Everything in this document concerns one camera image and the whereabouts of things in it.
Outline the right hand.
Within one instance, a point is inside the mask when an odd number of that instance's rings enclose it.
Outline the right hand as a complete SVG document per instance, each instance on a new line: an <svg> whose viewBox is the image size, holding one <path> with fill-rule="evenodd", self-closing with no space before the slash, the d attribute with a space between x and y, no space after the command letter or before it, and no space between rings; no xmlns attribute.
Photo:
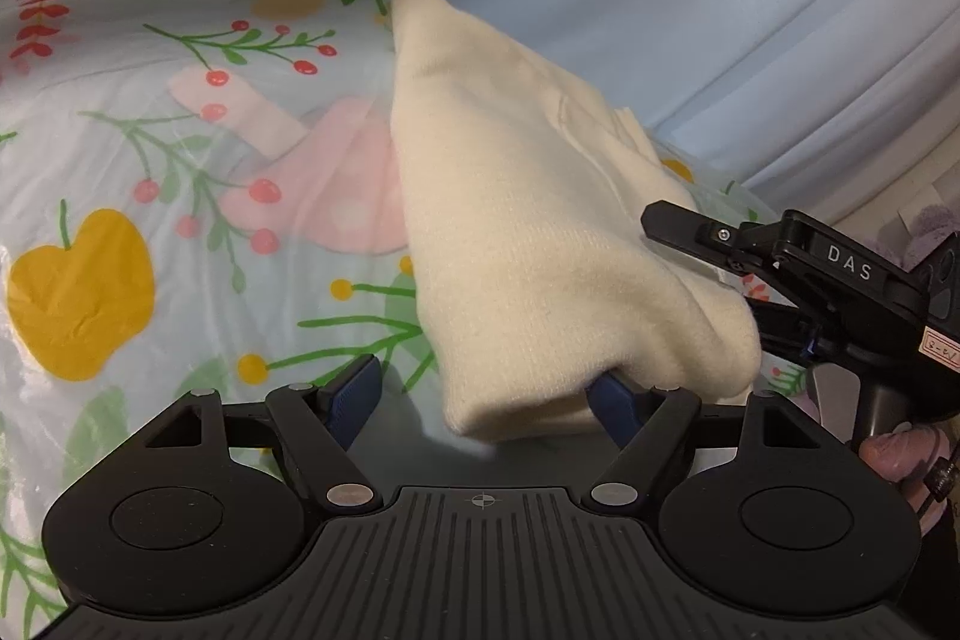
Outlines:
<svg viewBox="0 0 960 640"><path fill-rule="evenodd" d="M859 447L859 456L882 479L895 484L913 510L919 510L929 495L924 476L941 456L949 456L950 445L949 434L940 427L915 425L866 438Z"/></svg>

